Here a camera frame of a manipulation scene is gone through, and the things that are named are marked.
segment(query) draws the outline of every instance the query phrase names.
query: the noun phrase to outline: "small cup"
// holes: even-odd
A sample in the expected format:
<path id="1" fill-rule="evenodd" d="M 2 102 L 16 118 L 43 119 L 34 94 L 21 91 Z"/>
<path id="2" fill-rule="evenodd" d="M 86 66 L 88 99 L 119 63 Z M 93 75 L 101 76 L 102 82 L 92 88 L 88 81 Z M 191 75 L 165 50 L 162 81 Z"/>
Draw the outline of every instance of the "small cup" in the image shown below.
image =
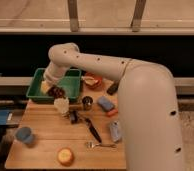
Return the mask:
<path id="1" fill-rule="evenodd" d="M 15 134 L 15 137 L 18 141 L 27 145 L 31 144 L 34 140 L 34 135 L 29 127 L 19 128 Z"/>

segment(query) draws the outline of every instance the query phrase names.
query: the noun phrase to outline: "metal fork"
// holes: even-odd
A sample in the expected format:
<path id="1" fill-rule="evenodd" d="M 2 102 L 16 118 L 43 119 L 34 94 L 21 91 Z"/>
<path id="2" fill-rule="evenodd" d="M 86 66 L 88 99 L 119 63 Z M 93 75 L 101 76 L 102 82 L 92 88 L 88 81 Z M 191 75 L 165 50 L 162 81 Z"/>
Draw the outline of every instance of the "metal fork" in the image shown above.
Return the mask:
<path id="1" fill-rule="evenodd" d="M 111 147 L 111 148 L 116 148 L 116 144 L 103 144 L 103 143 L 97 143 L 95 144 L 94 142 L 92 141 L 87 141 L 85 142 L 85 146 L 87 148 L 94 148 L 94 147 Z"/>

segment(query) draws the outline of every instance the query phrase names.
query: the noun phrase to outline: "brown object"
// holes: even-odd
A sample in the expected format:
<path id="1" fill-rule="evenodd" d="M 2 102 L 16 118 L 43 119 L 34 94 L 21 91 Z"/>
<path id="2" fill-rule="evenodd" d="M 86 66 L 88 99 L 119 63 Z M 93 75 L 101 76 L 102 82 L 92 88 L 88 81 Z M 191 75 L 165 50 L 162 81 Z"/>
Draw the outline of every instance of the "brown object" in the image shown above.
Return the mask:
<path id="1" fill-rule="evenodd" d="M 68 147 L 62 148 L 58 152 L 58 161 L 63 166 L 70 166 L 73 163 L 73 160 L 74 160 L 74 155 L 70 148 Z"/>
<path id="2" fill-rule="evenodd" d="M 48 90 L 48 95 L 57 98 L 64 98 L 65 91 L 61 87 L 53 86 Z"/>
<path id="3" fill-rule="evenodd" d="M 117 106 L 117 94 L 109 96 L 107 88 L 112 81 L 103 80 L 102 90 L 93 91 L 83 86 L 80 94 L 91 96 L 93 104 L 90 111 L 80 111 L 80 114 L 89 117 L 97 129 L 103 143 L 113 143 L 107 125 L 111 118 L 96 104 L 96 100 L 105 95 Z M 60 117 L 60 113 L 53 104 L 37 104 L 28 101 L 24 115 L 20 121 L 20 127 L 32 128 L 36 136 L 35 146 L 28 148 L 18 141 L 13 141 L 7 157 L 6 169 L 45 169 L 45 170 L 124 170 L 126 169 L 123 142 L 119 142 L 116 148 L 88 149 L 84 144 L 87 140 L 94 140 L 93 135 L 85 124 L 71 124 L 68 118 Z M 61 165 L 57 160 L 57 152 L 60 147 L 72 149 L 75 160 L 70 167 Z"/>

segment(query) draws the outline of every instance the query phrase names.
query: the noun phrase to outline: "blue object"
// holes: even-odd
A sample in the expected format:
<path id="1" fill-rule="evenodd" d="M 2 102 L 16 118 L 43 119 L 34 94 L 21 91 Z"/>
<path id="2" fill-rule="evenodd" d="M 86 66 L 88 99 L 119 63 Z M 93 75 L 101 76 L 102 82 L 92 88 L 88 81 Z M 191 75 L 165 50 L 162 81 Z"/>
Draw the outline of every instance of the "blue object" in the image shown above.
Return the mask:
<path id="1" fill-rule="evenodd" d="M 29 127 L 22 127 L 17 130 L 15 137 L 18 141 L 30 144 L 34 140 L 34 135 L 32 134 L 31 128 Z"/>
<path id="2" fill-rule="evenodd" d="M 6 125 L 10 110 L 1 109 L 0 110 L 0 125 Z"/>
<path id="3" fill-rule="evenodd" d="M 105 98 L 104 96 L 101 96 L 98 100 L 97 103 L 102 107 L 102 109 L 106 112 L 111 111 L 115 105 L 108 100 L 107 98 Z"/>

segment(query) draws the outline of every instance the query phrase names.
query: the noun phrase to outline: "yellow object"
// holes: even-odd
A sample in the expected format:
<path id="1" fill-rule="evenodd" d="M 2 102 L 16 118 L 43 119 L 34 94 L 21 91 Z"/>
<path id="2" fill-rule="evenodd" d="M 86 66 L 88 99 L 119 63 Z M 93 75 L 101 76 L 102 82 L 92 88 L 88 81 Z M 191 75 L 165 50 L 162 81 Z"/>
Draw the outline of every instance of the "yellow object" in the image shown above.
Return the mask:
<path id="1" fill-rule="evenodd" d="M 50 88 L 51 88 L 51 86 L 49 86 L 46 81 L 42 81 L 41 88 L 40 88 L 42 93 L 47 94 L 47 92 Z"/>
<path id="2" fill-rule="evenodd" d="M 62 148 L 58 152 L 58 161 L 64 166 L 70 166 L 74 160 L 73 152 L 69 148 Z"/>

